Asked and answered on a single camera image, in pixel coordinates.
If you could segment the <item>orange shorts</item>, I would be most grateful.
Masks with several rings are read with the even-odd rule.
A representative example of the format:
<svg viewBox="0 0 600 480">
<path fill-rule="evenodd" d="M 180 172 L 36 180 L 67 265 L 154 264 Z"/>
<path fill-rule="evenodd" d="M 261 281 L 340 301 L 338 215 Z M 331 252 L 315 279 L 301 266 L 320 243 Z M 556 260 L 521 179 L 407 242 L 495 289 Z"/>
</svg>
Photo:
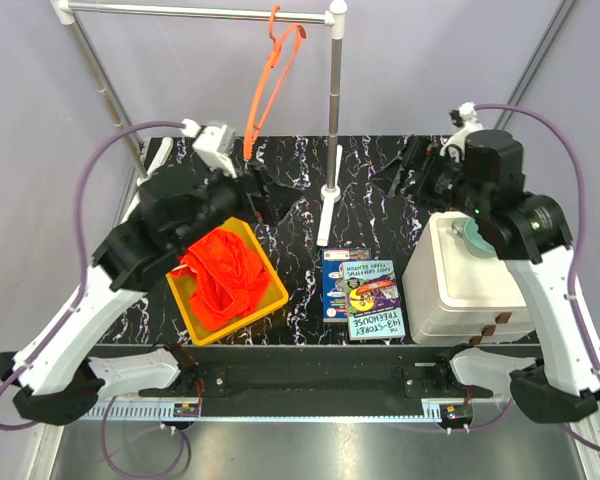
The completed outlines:
<svg viewBox="0 0 600 480">
<path fill-rule="evenodd" d="M 210 331 L 256 311 L 271 282 L 260 256 L 241 237 L 221 228 L 192 244 L 171 275 L 196 281 L 189 305 Z"/>
</svg>

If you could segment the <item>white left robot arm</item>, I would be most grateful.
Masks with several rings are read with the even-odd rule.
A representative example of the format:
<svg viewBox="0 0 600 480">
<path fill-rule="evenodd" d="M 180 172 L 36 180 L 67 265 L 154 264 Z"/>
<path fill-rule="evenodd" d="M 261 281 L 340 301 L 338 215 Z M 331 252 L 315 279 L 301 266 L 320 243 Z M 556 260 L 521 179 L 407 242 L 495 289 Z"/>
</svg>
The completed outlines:
<svg viewBox="0 0 600 480">
<path fill-rule="evenodd" d="M 97 358 L 109 327 L 179 263 L 186 249 L 226 220 L 276 225 L 302 197 L 253 162 L 237 177 L 202 178 L 186 165 L 158 168 L 139 203 L 85 261 L 80 285 L 46 332 L 18 352 L 0 353 L 0 379 L 14 385 L 22 427 L 65 426 L 98 402 L 125 394 L 183 396 L 195 389 L 195 362 L 168 344 L 148 353 Z"/>
</svg>

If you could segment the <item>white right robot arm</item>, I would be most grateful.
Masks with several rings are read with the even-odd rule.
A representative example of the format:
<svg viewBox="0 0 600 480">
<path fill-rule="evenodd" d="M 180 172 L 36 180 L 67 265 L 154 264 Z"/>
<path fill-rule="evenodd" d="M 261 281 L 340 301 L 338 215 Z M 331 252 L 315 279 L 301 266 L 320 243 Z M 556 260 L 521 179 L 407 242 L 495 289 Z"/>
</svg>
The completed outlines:
<svg viewBox="0 0 600 480">
<path fill-rule="evenodd" d="M 474 131 L 463 144 L 412 136 L 371 181 L 389 197 L 474 219 L 518 285 L 540 342 L 539 358 L 456 346 L 434 371 L 437 390 L 452 397 L 475 386 L 511 397 L 535 423 L 576 423 L 598 409 L 600 343 L 584 308 L 572 306 L 575 248 L 566 217 L 551 197 L 526 191 L 523 155 L 501 130 Z"/>
</svg>

